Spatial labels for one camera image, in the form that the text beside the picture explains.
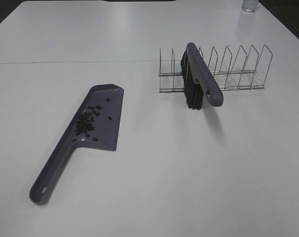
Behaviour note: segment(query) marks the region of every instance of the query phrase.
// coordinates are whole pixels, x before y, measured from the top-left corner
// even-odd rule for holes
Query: metal rack
[[[204,60],[200,47],[199,52]],[[248,52],[241,45],[235,57],[229,46],[226,46],[221,58],[213,46],[207,65],[223,91],[264,89],[272,57],[273,53],[266,44],[263,45],[260,54],[253,45]],[[167,61],[162,60],[161,49],[159,49],[158,76],[160,93],[184,91],[180,60],[176,60],[174,48],[172,48],[171,60]]]

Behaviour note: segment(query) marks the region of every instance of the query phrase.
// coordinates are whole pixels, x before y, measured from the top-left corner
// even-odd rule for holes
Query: white table
[[[299,237],[299,41],[240,5],[25,2],[1,23],[0,237]],[[159,48],[180,56],[188,41],[267,43],[267,89],[201,111],[158,94]],[[125,89],[117,151],[77,149],[34,205],[31,185],[102,83]]]

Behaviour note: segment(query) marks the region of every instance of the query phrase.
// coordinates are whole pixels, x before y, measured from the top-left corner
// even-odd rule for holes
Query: black bristles
[[[200,84],[193,82],[190,65],[188,64],[188,56],[186,52],[181,60],[182,75],[185,84],[185,96],[189,108],[200,110],[203,101],[203,91]]]

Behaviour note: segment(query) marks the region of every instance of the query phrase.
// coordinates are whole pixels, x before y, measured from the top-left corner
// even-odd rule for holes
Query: hanging hole
[[[43,195],[45,190],[46,190],[46,185],[42,185],[42,187],[39,190],[40,195]]]

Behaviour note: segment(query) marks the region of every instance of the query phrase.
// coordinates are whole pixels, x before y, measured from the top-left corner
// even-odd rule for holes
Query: wire rack
[[[202,49],[199,53],[204,60]],[[226,46],[222,57],[213,46],[207,63],[210,72],[215,78],[221,90],[254,90],[264,89],[272,61],[273,53],[266,44],[259,54],[251,45],[246,51],[241,45],[235,56],[229,46]],[[183,92],[184,80],[182,78],[180,60],[176,60],[174,48],[171,52],[171,60],[162,60],[159,49],[159,92]]]

